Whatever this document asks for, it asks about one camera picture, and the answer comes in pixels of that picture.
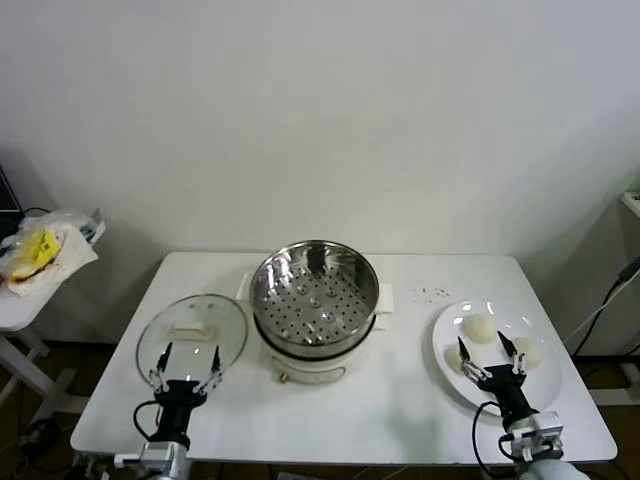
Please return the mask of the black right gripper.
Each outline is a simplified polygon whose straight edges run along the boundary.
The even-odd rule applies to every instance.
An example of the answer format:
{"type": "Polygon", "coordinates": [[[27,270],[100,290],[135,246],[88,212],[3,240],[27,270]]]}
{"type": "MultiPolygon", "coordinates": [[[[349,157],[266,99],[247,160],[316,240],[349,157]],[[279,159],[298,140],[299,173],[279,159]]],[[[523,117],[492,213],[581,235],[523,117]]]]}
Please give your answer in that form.
{"type": "Polygon", "coordinates": [[[498,338],[506,356],[511,360],[511,366],[490,366],[485,369],[478,366],[471,358],[464,341],[458,337],[460,369],[462,373],[474,383],[478,383],[481,391],[491,394],[498,403],[498,408],[504,426],[525,419],[538,411],[531,407],[521,387],[526,380],[526,354],[519,352],[515,344],[501,331],[497,331],[498,338]]]}

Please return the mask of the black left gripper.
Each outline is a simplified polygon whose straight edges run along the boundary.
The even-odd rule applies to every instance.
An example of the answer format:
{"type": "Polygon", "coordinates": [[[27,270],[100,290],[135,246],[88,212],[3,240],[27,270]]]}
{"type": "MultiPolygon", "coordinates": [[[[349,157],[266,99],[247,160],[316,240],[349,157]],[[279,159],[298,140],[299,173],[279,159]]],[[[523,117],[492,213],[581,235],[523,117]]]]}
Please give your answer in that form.
{"type": "Polygon", "coordinates": [[[156,442],[189,443],[187,435],[191,413],[202,406],[209,393],[222,382],[220,346],[215,347],[212,360],[203,365],[196,381],[169,380],[167,367],[173,343],[169,342],[160,354],[155,367],[149,370],[153,395],[162,408],[158,428],[152,435],[156,442]]]}

